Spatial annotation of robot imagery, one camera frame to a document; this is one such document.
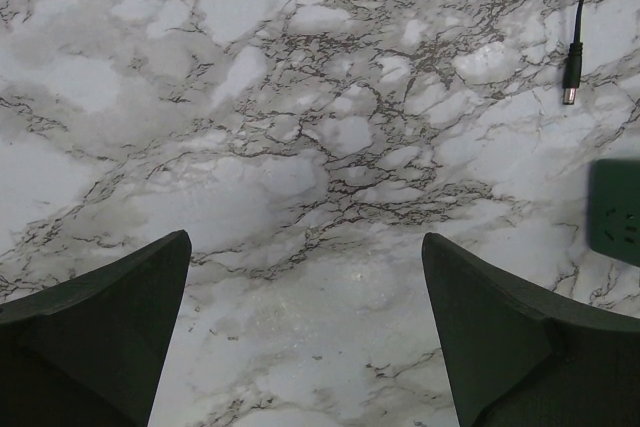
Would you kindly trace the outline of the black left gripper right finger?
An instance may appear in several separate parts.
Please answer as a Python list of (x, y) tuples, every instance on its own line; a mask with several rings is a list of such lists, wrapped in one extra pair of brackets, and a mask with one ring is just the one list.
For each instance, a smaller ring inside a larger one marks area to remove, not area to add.
[(639, 321), (553, 293), (436, 233), (424, 275), (462, 426), (636, 426)]

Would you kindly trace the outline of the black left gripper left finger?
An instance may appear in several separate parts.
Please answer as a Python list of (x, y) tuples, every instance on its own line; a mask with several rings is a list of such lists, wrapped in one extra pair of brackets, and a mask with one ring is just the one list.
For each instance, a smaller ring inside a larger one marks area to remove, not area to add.
[(190, 258), (180, 230), (2, 304), (2, 425), (147, 425)]

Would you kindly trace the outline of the dark green charger block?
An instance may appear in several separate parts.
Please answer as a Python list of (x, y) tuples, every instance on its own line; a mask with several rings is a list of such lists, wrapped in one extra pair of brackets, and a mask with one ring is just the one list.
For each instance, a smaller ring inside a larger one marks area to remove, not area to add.
[(599, 254), (639, 266), (638, 159), (600, 159), (592, 163), (587, 242)]

